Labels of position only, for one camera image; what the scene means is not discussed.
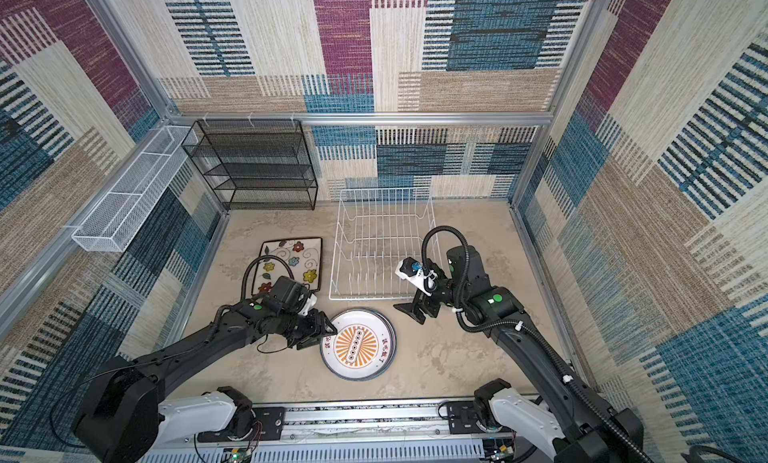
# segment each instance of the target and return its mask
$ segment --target dish rack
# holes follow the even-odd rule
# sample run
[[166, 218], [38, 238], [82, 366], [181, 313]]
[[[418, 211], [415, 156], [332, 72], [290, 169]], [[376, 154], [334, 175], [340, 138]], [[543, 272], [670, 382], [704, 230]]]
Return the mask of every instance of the dish rack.
[[[421, 261], [423, 238], [434, 227], [428, 189], [341, 190], [329, 298], [411, 299], [416, 287], [399, 279], [395, 266], [406, 257]], [[427, 255], [442, 266], [437, 236]]]

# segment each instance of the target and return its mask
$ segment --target orange sunburst pattern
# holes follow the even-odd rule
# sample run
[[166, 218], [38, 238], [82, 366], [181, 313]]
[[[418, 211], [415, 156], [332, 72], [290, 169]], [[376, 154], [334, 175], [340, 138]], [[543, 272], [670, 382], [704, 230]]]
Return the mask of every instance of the orange sunburst pattern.
[[336, 358], [350, 368], [368, 365], [377, 351], [379, 340], [367, 326], [347, 326], [336, 337]]

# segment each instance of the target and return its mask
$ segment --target square plate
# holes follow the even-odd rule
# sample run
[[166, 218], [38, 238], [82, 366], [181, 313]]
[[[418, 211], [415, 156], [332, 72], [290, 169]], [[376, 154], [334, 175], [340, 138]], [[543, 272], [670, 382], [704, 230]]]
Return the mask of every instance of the square plate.
[[[306, 286], [310, 292], [320, 290], [322, 269], [322, 238], [272, 239], [261, 244], [259, 256], [274, 255], [288, 263], [293, 279]], [[269, 291], [281, 276], [288, 272], [280, 262], [266, 260], [256, 266], [253, 279], [253, 294]]]

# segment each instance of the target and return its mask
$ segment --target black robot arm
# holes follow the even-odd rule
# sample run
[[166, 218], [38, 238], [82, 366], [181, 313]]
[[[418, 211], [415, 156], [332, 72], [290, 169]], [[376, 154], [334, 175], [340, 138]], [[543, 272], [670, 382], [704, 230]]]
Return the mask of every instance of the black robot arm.
[[297, 349], [335, 335], [328, 317], [311, 308], [314, 299], [281, 276], [270, 293], [222, 306], [214, 322], [167, 348], [131, 362], [115, 356], [85, 392], [72, 432], [103, 463], [137, 461], [158, 437], [158, 404], [211, 363], [264, 335], [283, 335]]
[[[426, 258], [428, 239], [436, 230], [454, 233], [462, 242], [447, 252], [451, 276]], [[441, 305], [451, 306], [465, 331], [484, 333], [518, 364], [546, 401], [557, 430], [562, 430], [562, 437], [548, 439], [555, 461], [650, 462], [642, 452], [639, 418], [629, 409], [616, 411], [578, 377], [538, 332], [518, 299], [508, 289], [491, 285], [480, 254], [456, 229], [430, 231], [423, 240], [422, 263], [407, 258], [396, 274], [426, 290], [418, 289], [411, 303], [395, 305], [398, 310], [424, 324], [425, 314], [437, 317]], [[496, 380], [475, 392], [475, 412], [485, 428], [505, 424], [497, 421], [492, 400], [506, 388], [506, 381]]]

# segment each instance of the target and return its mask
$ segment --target black wire shelf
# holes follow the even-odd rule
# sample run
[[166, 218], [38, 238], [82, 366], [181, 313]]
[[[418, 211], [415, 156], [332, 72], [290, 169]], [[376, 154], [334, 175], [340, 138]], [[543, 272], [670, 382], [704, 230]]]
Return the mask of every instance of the black wire shelf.
[[184, 151], [228, 210], [314, 210], [317, 177], [300, 122], [198, 120]]

